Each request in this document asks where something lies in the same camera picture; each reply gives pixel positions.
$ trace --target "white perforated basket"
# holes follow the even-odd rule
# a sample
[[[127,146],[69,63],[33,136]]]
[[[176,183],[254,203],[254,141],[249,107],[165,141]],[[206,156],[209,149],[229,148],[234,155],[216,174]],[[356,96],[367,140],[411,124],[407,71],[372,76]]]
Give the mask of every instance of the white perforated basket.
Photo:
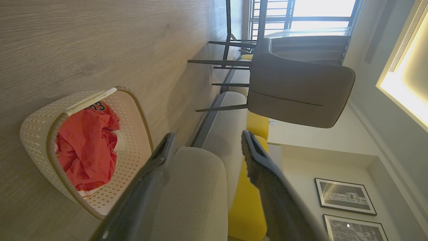
[[[59,128],[72,114],[103,100],[120,118],[125,147],[117,152],[117,166],[109,184],[83,199],[63,171],[55,154]],[[103,219],[153,151],[147,121],[138,99],[125,87],[84,91],[59,99],[28,116],[21,125],[21,142],[43,175],[65,196]]]

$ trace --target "floor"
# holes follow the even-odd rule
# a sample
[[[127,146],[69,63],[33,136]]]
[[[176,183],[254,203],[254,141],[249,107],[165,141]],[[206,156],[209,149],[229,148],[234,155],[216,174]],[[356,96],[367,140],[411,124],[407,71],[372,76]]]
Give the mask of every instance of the floor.
[[[240,38],[243,0],[232,1]],[[100,221],[34,166],[19,127],[71,93],[126,86],[139,97],[155,145],[167,132],[192,139],[227,72],[187,64],[220,59],[225,0],[1,0],[0,240],[85,241]],[[229,58],[237,50],[229,52]]]

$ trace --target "picture frame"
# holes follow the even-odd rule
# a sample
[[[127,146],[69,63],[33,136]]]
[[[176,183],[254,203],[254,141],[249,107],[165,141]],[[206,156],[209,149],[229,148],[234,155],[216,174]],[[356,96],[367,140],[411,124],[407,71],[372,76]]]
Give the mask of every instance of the picture frame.
[[[330,240],[334,241],[388,241],[381,223],[323,215]]]
[[[376,210],[364,185],[315,178],[322,208],[376,216]]]

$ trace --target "chair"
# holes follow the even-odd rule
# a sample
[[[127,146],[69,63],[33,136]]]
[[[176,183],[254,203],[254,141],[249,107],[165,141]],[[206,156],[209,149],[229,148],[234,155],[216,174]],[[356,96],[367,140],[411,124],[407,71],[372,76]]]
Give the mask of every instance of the chair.
[[[222,111],[248,108],[249,111],[279,121],[331,128],[348,101],[355,82],[352,69],[323,63],[289,60],[271,51],[271,40],[258,41],[252,62],[232,60],[189,60],[248,69],[249,84],[213,84],[249,87],[245,105],[197,110]]]

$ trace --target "curtain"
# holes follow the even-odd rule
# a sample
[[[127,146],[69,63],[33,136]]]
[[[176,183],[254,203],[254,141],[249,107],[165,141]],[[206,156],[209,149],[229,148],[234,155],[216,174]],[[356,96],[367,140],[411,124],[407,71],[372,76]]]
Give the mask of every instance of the curtain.
[[[306,62],[341,65],[350,36],[295,36],[272,39],[272,53]]]

